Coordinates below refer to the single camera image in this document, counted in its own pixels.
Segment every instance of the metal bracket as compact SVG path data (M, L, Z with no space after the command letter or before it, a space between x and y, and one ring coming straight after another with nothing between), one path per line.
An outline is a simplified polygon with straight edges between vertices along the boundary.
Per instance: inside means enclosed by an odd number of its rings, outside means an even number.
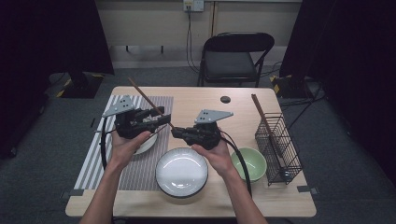
M119 101L117 101L105 113L103 113L102 117L107 118L109 116L118 115L133 109L134 104L132 103L131 97L129 95L124 95Z
M195 119L196 124L213 123L233 115L233 112L203 109Z

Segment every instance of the white bowl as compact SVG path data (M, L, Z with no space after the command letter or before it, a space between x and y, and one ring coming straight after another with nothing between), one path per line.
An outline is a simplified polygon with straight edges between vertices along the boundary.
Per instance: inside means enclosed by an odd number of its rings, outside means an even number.
M140 148L136 151L135 155L141 154L149 149L151 149L152 146L154 146L155 142L157 141L158 134L154 134L152 137L150 137L149 140L147 140L145 143L140 146Z

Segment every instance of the hand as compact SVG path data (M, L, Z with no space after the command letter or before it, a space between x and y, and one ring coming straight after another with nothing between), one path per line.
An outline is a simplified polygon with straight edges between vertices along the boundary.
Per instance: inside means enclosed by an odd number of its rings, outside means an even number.
M232 169L235 169L233 166L233 162L231 161L230 152L227 147L227 143L223 140L220 140L219 144L210 149L206 150L199 145L192 145L192 149L194 149L198 154L207 158L212 167L218 172L220 176L227 175Z
M134 139L126 139L119 136L117 132L111 133L113 146L110 162L114 162L117 167L125 168L132 159L134 153L140 148L147 139L150 132L142 132Z

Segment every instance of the wire basket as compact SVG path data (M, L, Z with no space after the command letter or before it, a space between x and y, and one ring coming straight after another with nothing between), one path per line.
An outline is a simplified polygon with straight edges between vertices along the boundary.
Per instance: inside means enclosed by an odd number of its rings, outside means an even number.
M298 156L299 151L291 141L282 114L265 114L265 117L276 145L272 144L270 134L262 120L255 137L259 151L267 160L268 186L281 182L289 184L303 170Z

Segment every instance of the striped placemat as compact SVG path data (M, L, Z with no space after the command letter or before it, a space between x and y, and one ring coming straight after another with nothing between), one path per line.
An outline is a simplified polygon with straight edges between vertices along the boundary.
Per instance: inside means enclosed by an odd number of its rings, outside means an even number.
M122 95L111 95L107 102L105 111L114 105ZM156 106L165 107L164 114L172 113L173 97L170 96L149 96ZM151 105L142 96L131 96L135 107L151 109ZM114 125L115 116L107 118L106 131L111 131ZM98 131L102 130L104 119L98 125ZM158 133L157 141L148 151L134 155L132 161L123 170L119 183L119 190L159 190L155 181L155 166L160 157L167 151L170 128L165 127ZM78 180L74 189L97 189L103 175L103 167L100 156L100 133L96 133L87 157L78 175ZM111 137L106 137L106 157L111 154Z

